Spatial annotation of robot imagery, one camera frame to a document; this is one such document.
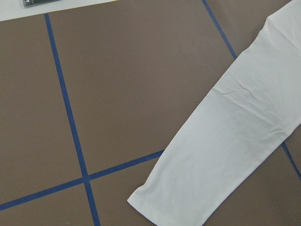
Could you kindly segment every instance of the shirt sleeve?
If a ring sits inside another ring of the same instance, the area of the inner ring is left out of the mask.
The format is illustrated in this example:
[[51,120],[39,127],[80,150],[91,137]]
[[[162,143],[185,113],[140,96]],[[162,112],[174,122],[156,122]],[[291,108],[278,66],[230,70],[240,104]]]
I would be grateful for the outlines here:
[[128,202],[158,226],[200,226],[301,123],[301,0],[269,16]]

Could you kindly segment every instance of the dark object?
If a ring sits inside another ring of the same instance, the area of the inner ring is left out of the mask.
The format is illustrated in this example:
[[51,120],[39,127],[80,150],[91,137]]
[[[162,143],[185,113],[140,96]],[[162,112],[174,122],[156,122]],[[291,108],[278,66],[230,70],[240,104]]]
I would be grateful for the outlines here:
[[42,3],[45,1],[51,1],[51,0],[23,0],[24,5],[28,6],[28,5],[32,5],[32,4],[38,4],[38,3]]

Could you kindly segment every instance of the brown floor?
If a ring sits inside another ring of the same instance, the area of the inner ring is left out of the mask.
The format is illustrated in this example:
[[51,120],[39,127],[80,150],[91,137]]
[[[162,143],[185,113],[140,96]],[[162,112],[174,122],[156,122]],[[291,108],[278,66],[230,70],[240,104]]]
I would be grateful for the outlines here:
[[[208,0],[236,54],[287,0]],[[164,149],[234,61],[200,0],[50,13],[88,173]],[[0,22],[0,204],[81,177],[43,15]],[[301,129],[287,146],[301,169]],[[91,181],[102,226],[154,225],[126,202],[157,159]],[[299,226],[278,148],[205,223]],[[92,226],[83,184],[0,211],[0,226]]]

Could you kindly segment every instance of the long sleeve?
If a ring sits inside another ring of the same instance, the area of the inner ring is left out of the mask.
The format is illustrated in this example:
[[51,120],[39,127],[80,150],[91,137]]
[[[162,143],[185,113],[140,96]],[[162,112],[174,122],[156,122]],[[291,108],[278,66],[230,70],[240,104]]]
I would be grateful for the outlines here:
[[301,0],[269,16],[128,202],[158,226],[200,226],[301,123]]

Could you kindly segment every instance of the blue tape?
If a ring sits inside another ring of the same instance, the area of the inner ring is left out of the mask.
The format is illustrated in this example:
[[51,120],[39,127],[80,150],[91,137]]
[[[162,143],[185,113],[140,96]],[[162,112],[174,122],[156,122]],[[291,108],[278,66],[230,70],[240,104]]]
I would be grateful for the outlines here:
[[140,164],[142,162],[145,162],[145,161],[149,161],[149,160],[152,160],[152,159],[155,159],[155,158],[158,158],[161,156],[161,154],[164,152],[164,150],[162,151],[159,151],[159,152],[155,152],[153,154],[149,154],[147,156],[144,156],[144,157],[141,157],[141,158],[138,158],[138,159],[135,159],[135,160],[132,160],[132,161],[128,161],[126,163],[123,163],[123,164],[120,164],[120,165],[117,165],[117,166],[114,166],[114,167],[111,167],[111,168],[108,168],[108,169],[104,169],[102,171],[99,171],[97,173],[93,173],[89,176],[90,180],[94,180],[94,179],[97,179],[97,178],[101,178],[103,176],[106,176],[108,174],[111,174],[111,173],[114,173],[114,172],[117,172],[117,171],[120,171],[120,170],[124,170],[126,168],[129,168],[129,167],[132,167],[132,166],[135,166],[137,164]]
[[291,164],[293,166],[293,169],[295,170],[296,174],[298,175],[299,179],[301,180],[301,174],[298,171],[298,168],[297,168],[295,162],[293,161],[293,158],[292,158],[292,156],[291,156],[291,154],[290,154],[290,152],[288,150],[288,147],[286,146],[286,144],[284,142],[281,144],[281,146],[282,146],[283,150],[285,151],[288,159],[290,160],[290,162],[291,162]]
[[209,7],[207,1],[206,1],[206,0],[202,0],[202,2],[203,2],[203,4],[204,4],[204,6],[205,6],[205,8],[206,8],[206,10],[207,10],[207,12],[208,12],[208,14],[209,14],[209,16],[211,17],[211,19],[212,19],[212,21],[213,21],[215,27],[217,28],[217,30],[218,30],[218,32],[220,33],[222,39],[224,40],[224,42],[226,43],[228,49],[230,50],[230,53],[232,54],[232,56],[234,57],[234,59],[236,59],[236,58],[237,58],[237,55],[236,55],[236,53],[234,52],[234,49],[233,49],[233,47],[231,46],[229,40],[227,39],[227,36],[225,35],[225,33],[224,33],[224,31],[222,30],[221,26],[220,26],[219,23],[217,22],[217,19],[215,18],[215,16],[214,16],[212,10],[210,9],[210,7]]
[[72,109],[71,109],[71,104],[70,104],[70,100],[68,97],[65,80],[63,77],[63,71],[62,71],[59,55],[58,55],[56,44],[55,44],[55,38],[53,35],[49,14],[45,14],[45,20],[46,20],[49,40],[50,40],[50,44],[51,44],[51,48],[52,48],[52,53],[53,53],[53,57],[54,57],[54,61],[55,61],[56,71],[57,71],[58,79],[59,79],[61,90],[62,90],[65,108],[66,108],[66,112],[67,112],[67,116],[68,116],[68,120],[69,120],[69,124],[70,124],[70,128],[71,128],[71,133],[72,133],[72,137],[73,137],[73,141],[74,141],[74,145],[75,145],[75,149],[76,149],[76,154],[77,154],[77,157],[79,160],[80,171],[81,171],[81,174],[82,174],[82,177],[84,180],[84,184],[85,184],[85,189],[86,189],[86,193],[87,193],[87,198],[88,198],[94,226],[100,226],[100,220],[99,220],[97,208],[96,208],[94,197],[93,197],[91,184],[89,182],[89,177],[88,177],[88,172],[87,172],[84,155],[83,155],[83,152],[82,152],[81,146],[80,146],[79,136],[77,133],[77,129],[76,129],[76,125],[75,125],[75,121],[74,121],[74,117],[73,117],[73,113],[72,113]]
[[[128,161],[126,163],[123,163],[123,164],[120,164],[120,165],[117,165],[117,166],[99,171],[97,173],[93,173],[90,176],[88,176],[88,178],[86,178],[85,181],[84,181],[83,178],[79,178],[79,179],[72,180],[72,181],[69,181],[67,183],[58,185],[58,186],[48,188],[46,190],[43,190],[43,191],[40,191],[40,192],[37,192],[37,193],[34,193],[34,194],[27,195],[25,197],[22,197],[22,198],[19,198],[19,199],[16,199],[16,200],[12,200],[12,201],[0,204],[0,211],[9,209],[11,207],[14,207],[14,206],[26,203],[26,202],[33,201],[33,200],[38,199],[38,198],[42,198],[42,197],[47,196],[49,194],[60,192],[62,190],[65,190],[65,189],[68,189],[68,188],[71,188],[71,187],[74,187],[76,185],[80,185],[80,184],[83,184],[83,183],[85,185],[89,205],[90,206],[95,206],[94,198],[91,196],[92,189],[91,189],[91,185],[90,185],[90,180],[94,180],[94,179],[103,177],[105,175],[108,175],[108,174],[111,174],[111,173],[129,168],[129,167],[135,166],[135,165],[143,163],[145,161],[149,161],[149,160],[158,158],[158,157],[161,156],[163,151],[164,150],[159,151],[159,152],[155,152],[155,153],[149,154],[147,156],[144,156],[144,157],[141,157],[141,158],[138,158],[138,159],[135,159],[135,160],[132,160],[132,161]],[[98,216],[96,208],[92,208],[91,213],[92,213],[92,217]]]
[[84,182],[83,179],[79,178],[79,179],[76,179],[76,180],[58,185],[58,186],[48,188],[46,190],[43,190],[43,191],[40,191],[40,192],[37,192],[37,193],[34,193],[34,194],[27,195],[25,197],[22,197],[22,198],[13,200],[13,201],[3,203],[3,204],[0,205],[0,211],[6,210],[8,208],[11,208],[11,207],[14,207],[14,206],[17,206],[17,205],[20,205],[20,204],[38,199],[38,198],[42,198],[42,197],[47,196],[49,194],[60,192],[60,191],[65,190],[67,188],[74,187],[76,185],[80,185],[83,182]]

